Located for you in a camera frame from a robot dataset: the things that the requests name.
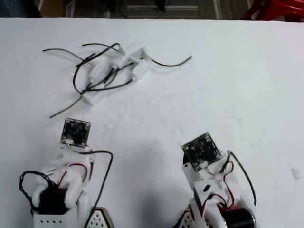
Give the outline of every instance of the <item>white plastic housing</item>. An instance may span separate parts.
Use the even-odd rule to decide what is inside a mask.
[[[149,64],[146,60],[140,60],[136,67],[131,72],[132,79],[138,81],[148,74]]]
[[[77,207],[71,208],[64,215],[40,215],[34,212],[34,228],[80,228]]]
[[[113,60],[114,68],[122,68],[130,60],[138,62],[143,57],[145,45],[141,42],[136,42],[124,49],[120,46],[117,57]]]
[[[106,56],[100,56],[98,60],[97,65],[89,74],[89,80],[92,84],[100,82],[110,72],[112,67],[109,58]]]

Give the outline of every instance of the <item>black cable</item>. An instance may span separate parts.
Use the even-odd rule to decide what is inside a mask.
[[[192,59],[192,56],[190,56],[189,58],[187,58],[186,60],[182,61],[181,63],[178,63],[178,64],[174,64],[174,65],[167,65],[167,64],[163,64],[163,63],[160,63],[160,62],[157,62],[156,60],[152,59],[151,58],[151,61],[158,64],[158,65],[161,65],[163,67],[178,67],[180,65],[183,65],[185,63],[187,63],[190,59]]]
[[[133,79],[130,79],[130,80],[127,81],[126,83],[123,83],[123,84],[118,85],[118,86],[113,86],[113,87],[110,87],[110,88],[103,88],[103,89],[90,89],[90,90],[87,90],[86,92],[104,91],[104,90],[118,89],[118,88],[121,88],[121,87],[124,87],[124,86],[128,85],[128,84],[131,83],[132,81],[133,81]]]
[[[110,47],[109,45],[106,44],[101,44],[101,43],[90,43],[90,44],[83,44],[82,46],[89,46],[89,45],[101,45],[104,47]]]
[[[94,55],[95,55],[95,53],[93,53],[93,54],[89,55],[87,58],[85,58],[85,59],[80,63],[80,65],[77,66],[77,69],[76,69],[76,71],[75,71],[75,73],[74,73],[74,76],[73,76],[73,87],[74,87],[74,89],[75,89],[80,95],[81,95],[81,92],[76,88],[76,76],[77,76],[77,74],[78,74],[78,71],[80,70],[80,67],[83,65],[83,62],[86,61],[87,59],[89,59],[90,57],[93,57]]]
[[[118,71],[119,70],[114,71],[114,75],[112,76],[111,81],[109,81],[107,84],[105,84],[105,88],[108,87],[116,79],[116,77],[118,75]]]
[[[227,156],[227,159],[225,161],[225,163],[223,164],[222,168],[220,169],[219,173],[223,173],[229,163],[229,159],[230,159],[230,156],[231,156],[231,151],[227,151],[228,153],[228,156]]]
[[[84,59],[82,63],[76,65],[76,67],[79,67],[85,63],[88,63],[90,61],[92,61],[93,59],[96,59],[98,57],[100,57],[101,55],[103,55],[104,53],[106,53],[108,50],[112,49],[113,47],[117,46],[117,45],[120,45],[119,43],[115,43],[115,44],[112,44],[111,46],[107,47],[105,50],[103,50],[102,52],[100,52],[99,54],[93,56],[92,58],[89,58],[89,59]]]
[[[79,58],[79,59],[81,59],[81,60],[84,60],[83,58],[79,57],[78,55],[74,54],[73,52],[70,52],[70,51],[68,51],[68,50],[61,49],[61,48],[49,48],[49,49],[44,49],[44,50],[42,50],[42,51],[44,52],[44,51],[52,51],[52,50],[65,51],[65,52],[70,53],[71,55],[73,55],[73,56],[75,56],[75,57],[77,57],[77,58]]]
[[[78,101],[80,101],[81,98],[82,98],[82,95],[81,95],[74,103],[72,103],[69,107],[67,107],[67,108],[65,108],[65,109],[63,109],[63,110],[61,110],[61,111],[59,111],[59,112],[57,112],[57,113],[51,115],[49,118],[51,119],[51,118],[53,118],[53,117],[59,115],[60,113],[63,113],[63,112],[65,112],[66,110],[70,109],[70,108],[73,107]]]
[[[111,47],[111,46],[109,46],[109,45],[106,45],[106,44],[100,44],[100,43],[90,43],[90,44],[83,44],[82,46],[88,46],[88,45],[101,45],[101,46],[105,46],[105,47]],[[192,59],[192,56],[190,56],[190,57],[188,57],[187,59],[185,59],[184,61],[182,61],[181,63],[178,63],[178,64],[174,64],[174,65],[168,65],[168,64],[163,64],[163,63],[160,63],[160,62],[158,62],[158,61],[156,61],[156,60],[154,60],[154,59],[152,59],[152,58],[149,58],[152,62],[154,62],[154,63],[156,63],[156,64],[158,64],[158,65],[160,65],[160,66],[163,66],[163,67],[178,67],[178,66],[180,66],[180,65],[183,65],[183,64],[185,64],[186,62],[188,62],[190,59]]]
[[[30,203],[30,206],[33,210],[37,210],[37,207],[35,207],[33,205],[33,202],[32,202],[32,198],[24,191],[23,189],[23,181],[24,181],[24,176],[27,175],[27,174],[35,174],[35,175],[38,175],[38,176],[41,176],[43,179],[46,180],[46,182],[48,183],[48,187],[51,187],[51,188],[55,188],[55,187],[58,187],[47,175],[45,175],[44,173],[42,172],[38,172],[38,171],[25,171],[23,172],[21,175],[20,175],[20,178],[19,178],[19,189],[20,191],[23,193],[23,195],[28,199],[29,203]]]
[[[90,221],[91,216],[92,216],[92,215],[94,214],[94,212],[95,212],[95,209],[96,209],[96,207],[97,207],[97,204],[98,204],[99,199],[100,199],[100,196],[101,196],[101,193],[102,193],[102,191],[103,191],[103,189],[104,189],[105,181],[106,181],[106,179],[107,179],[107,177],[108,177],[109,170],[110,170],[111,165],[112,165],[112,162],[113,162],[113,153],[110,152],[110,151],[91,151],[91,152],[82,152],[82,153],[79,153],[79,154],[88,155],[88,154],[95,154],[95,153],[107,153],[107,154],[111,155],[111,159],[110,159],[110,162],[109,162],[109,165],[108,165],[108,169],[107,169],[107,171],[106,171],[106,173],[105,173],[104,180],[103,180],[103,183],[102,183],[102,185],[101,185],[101,188],[100,188],[99,194],[98,194],[98,196],[97,196],[96,202],[95,202],[94,206],[92,207],[92,210],[91,210],[91,212],[90,212],[90,214],[89,214],[88,219],[87,219],[86,222],[85,222],[85,226],[84,226],[85,228],[87,227],[87,225],[88,225],[88,223],[89,223],[89,221]]]
[[[95,85],[93,85],[93,86],[88,87],[88,88],[86,89],[86,91],[89,91],[89,90],[95,88],[96,86],[102,84],[103,82],[107,82],[107,80],[109,80],[109,78],[111,77],[113,71],[114,71],[114,69],[112,68],[112,69],[110,70],[110,72],[105,76],[105,78],[104,78],[103,80],[101,80],[100,82],[98,82],[97,84],[95,84]]]
[[[231,152],[231,151],[230,151],[229,153],[230,153],[230,154],[232,155],[232,157],[237,161],[238,165],[241,167],[243,173],[245,174],[245,176],[246,176],[246,178],[247,178],[247,180],[248,180],[248,183],[249,183],[249,185],[250,185],[251,191],[252,191],[252,195],[253,195],[253,199],[254,199],[254,205],[256,206],[256,205],[257,205],[257,201],[256,201],[256,200],[257,200],[256,192],[255,192],[255,189],[253,188],[253,185],[252,185],[252,183],[251,183],[251,180],[250,180],[250,178],[249,178],[247,172],[245,171],[243,165],[242,165],[241,162],[238,160],[238,158],[236,157],[236,155],[235,155],[233,152]]]

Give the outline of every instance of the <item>floor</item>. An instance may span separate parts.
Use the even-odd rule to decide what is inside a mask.
[[[77,0],[74,17],[238,20],[252,0],[167,0],[164,12],[154,0],[116,1],[116,11],[110,13],[101,0]]]

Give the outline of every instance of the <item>white robot body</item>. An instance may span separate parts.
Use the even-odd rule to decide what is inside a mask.
[[[78,154],[72,151],[76,147],[66,144],[62,144],[60,148],[58,157],[51,160],[41,172],[58,184],[60,189],[67,189],[64,203],[68,210],[62,215],[40,214],[33,211],[34,228],[84,227],[92,209],[90,196],[83,191],[83,188],[90,180],[94,156]],[[82,150],[82,152],[87,152],[90,149],[86,147]],[[47,187],[46,181],[38,176],[37,187],[32,197],[32,203],[35,207],[39,207],[40,195]]]

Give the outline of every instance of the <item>white connector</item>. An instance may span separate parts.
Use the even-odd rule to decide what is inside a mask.
[[[133,81],[138,81],[148,74],[149,64],[146,60],[140,60],[138,64],[136,64],[135,68],[131,72],[131,76]]]
[[[130,60],[133,62],[139,62],[140,58],[143,57],[144,48],[145,45],[141,42],[133,43],[126,49],[120,46],[118,56],[113,60],[113,67],[120,69],[129,63]]]
[[[100,56],[98,58],[97,65],[89,74],[89,80],[92,84],[100,82],[106,74],[110,71],[111,63],[110,60],[105,56]]]

